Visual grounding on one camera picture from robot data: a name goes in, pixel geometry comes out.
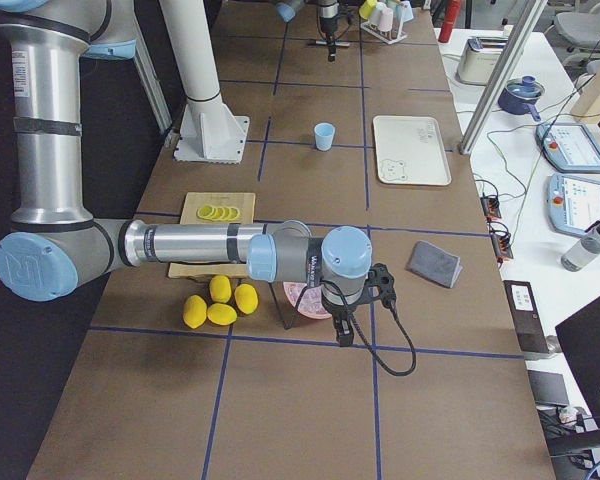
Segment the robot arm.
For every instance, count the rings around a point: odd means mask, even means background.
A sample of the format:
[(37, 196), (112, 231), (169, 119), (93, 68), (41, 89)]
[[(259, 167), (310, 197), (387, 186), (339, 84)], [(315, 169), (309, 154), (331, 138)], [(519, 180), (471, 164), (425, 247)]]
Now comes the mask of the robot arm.
[[(9, 48), (0, 36), (0, 239), (19, 200), (14, 97)], [(142, 211), (158, 220), (173, 218), (191, 191), (252, 191), (265, 220), (358, 224), (364, 204), (363, 155), (358, 148), (321, 153), (307, 144), (251, 144), (238, 166), (205, 165), (169, 159), (161, 149), (146, 94), (128, 62), (83, 60), (82, 80), (84, 201), (103, 217), (123, 218)], [(0, 282), (0, 349), (67, 351), (78, 346), (95, 311), (117, 306), (130, 321), (176, 287), (160, 280), (155, 267), (124, 271), (123, 289), (105, 293), (97, 279), (51, 302), (17, 297)]]
[[(307, 1), (281, 0), (275, 1), (275, 9), (280, 18), (289, 23), (304, 8)], [(334, 62), (337, 55), (336, 32), (338, 29), (338, 18), (340, 12), (339, 2), (336, 0), (312, 1), (316, 5), (318, 31), (327, 48), (327, 60)]]

